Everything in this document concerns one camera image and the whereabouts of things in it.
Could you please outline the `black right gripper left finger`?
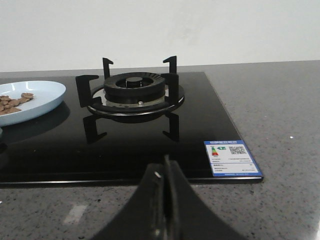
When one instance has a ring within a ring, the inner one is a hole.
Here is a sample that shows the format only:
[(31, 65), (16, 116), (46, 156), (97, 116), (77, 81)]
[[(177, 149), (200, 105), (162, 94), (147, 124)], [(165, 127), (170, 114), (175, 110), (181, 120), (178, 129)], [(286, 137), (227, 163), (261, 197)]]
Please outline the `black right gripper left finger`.
[(149, 164), (132, 197), (94, 240), (162, 240), (165, 233), (164, 166)]

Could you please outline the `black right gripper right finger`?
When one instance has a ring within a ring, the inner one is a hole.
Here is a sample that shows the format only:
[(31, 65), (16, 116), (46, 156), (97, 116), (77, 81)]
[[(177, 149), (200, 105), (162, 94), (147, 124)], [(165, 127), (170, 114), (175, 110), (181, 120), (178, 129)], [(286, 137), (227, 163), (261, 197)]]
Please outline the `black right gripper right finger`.
[(165, 158), (166, 220), (169, 240), (244, 240), (214, 214), (192, 189), (179, 164)]

